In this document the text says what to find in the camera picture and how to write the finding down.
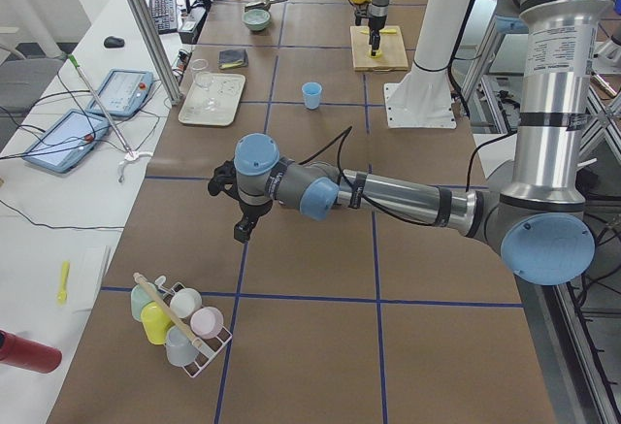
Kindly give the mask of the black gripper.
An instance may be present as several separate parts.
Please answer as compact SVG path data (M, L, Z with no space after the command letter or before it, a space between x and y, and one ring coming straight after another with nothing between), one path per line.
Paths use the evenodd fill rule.
M387 7L379 7L374 4L356 5L354 24L361 26L364 19L370 28L370 54L376 54L379 49L379 32L386 24Z
M208 183L208 192L211 196L224 192L238 202L243 213L243 218L234 226L234 239L238 242L250 240L258 219L267 214L273 206L273 202L264 197L259 199L259 204L251 204L249 198L242 197L237 185L237 171L232 161L225 161L214 169L213 176Z

